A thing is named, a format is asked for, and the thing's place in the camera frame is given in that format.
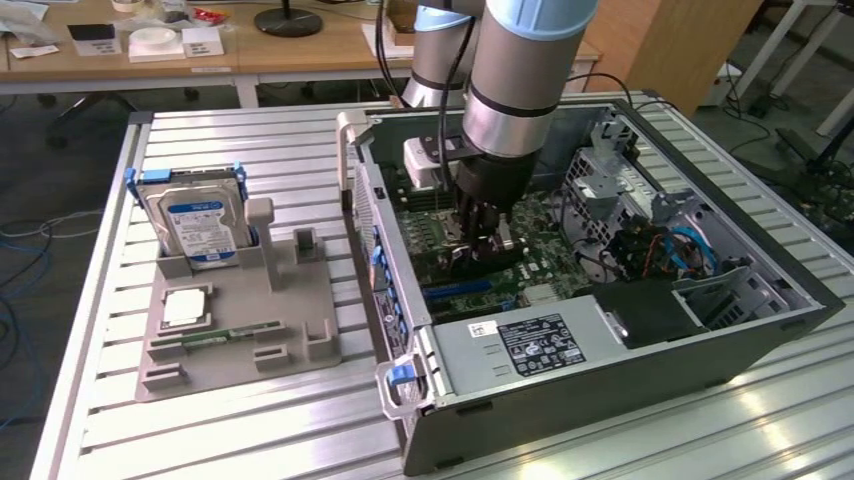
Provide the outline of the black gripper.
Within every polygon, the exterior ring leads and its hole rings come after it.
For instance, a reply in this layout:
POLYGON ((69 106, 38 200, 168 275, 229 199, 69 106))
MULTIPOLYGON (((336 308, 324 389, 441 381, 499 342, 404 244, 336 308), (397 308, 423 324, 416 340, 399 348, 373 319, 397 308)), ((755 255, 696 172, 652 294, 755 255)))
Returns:
POLYGON ((479 249, 481 238, 512 222, 535 169, 535 155, 504 158, 487 154, 465 157, 457 165, 455 201, 463 241, 479 249))

